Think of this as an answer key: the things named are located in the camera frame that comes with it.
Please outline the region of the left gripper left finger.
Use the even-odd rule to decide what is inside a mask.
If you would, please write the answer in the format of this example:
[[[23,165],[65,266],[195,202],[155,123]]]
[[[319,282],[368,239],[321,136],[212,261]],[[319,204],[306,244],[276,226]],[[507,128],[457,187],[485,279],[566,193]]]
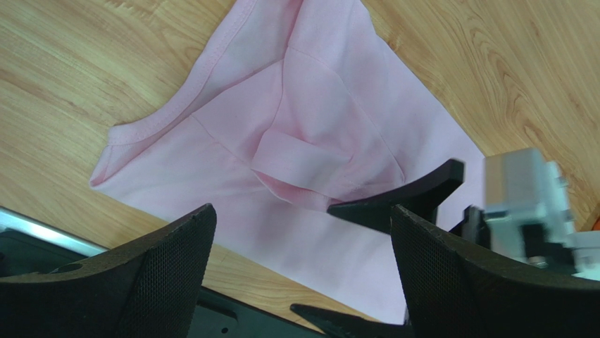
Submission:
[[[1,279],[2,337],[186,337],[217,224],[206,204],[114,249]]]

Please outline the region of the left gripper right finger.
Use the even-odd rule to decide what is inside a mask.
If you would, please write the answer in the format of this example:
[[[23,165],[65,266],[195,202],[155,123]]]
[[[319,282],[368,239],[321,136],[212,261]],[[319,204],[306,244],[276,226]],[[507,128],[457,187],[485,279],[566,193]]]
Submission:
[[[391,238],[417,337],[598,337],[599,283],[470,243],[397,206]]]

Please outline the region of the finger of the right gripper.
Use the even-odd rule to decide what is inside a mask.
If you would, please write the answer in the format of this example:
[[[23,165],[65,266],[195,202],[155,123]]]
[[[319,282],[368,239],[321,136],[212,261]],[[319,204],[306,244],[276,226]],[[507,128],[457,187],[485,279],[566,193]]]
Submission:
[[[290,310],[321,329],[328,337],[409,338],[415,337],[410,325],[395,325],[315,306],[293,303]]]

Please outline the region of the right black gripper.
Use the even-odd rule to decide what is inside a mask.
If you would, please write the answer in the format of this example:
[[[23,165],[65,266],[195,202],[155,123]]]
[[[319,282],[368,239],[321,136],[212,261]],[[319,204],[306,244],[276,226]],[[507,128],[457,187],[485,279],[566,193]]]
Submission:
[[[435,224],[437,208],[463,183],[465,163],[449,159],[432,172],[402,187],[364,199],[333,204],[327,214],[341,220],[390,233],[393,207],[402,206]],[[496,254],[542,270],[574,275],[577,273],[573,250],[562,242],[551,242],[551,230],[545,223],[527,221],[513,224],[500,217],[501,224],[489,225],[483,210],[470,206],[463,220],[450,230],[459,236]]]

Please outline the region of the pink t shirt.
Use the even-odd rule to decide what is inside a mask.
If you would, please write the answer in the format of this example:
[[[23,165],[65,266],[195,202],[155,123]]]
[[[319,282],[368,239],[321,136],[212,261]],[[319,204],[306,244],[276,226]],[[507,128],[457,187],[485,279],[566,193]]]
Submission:
[[[378,37],[360,1],[238,1],[155,113],[112,127],[90,187],[387,323],[406,302],[388,235],[328,215],[455,158],[448,230],[483,203],[484,156]]]

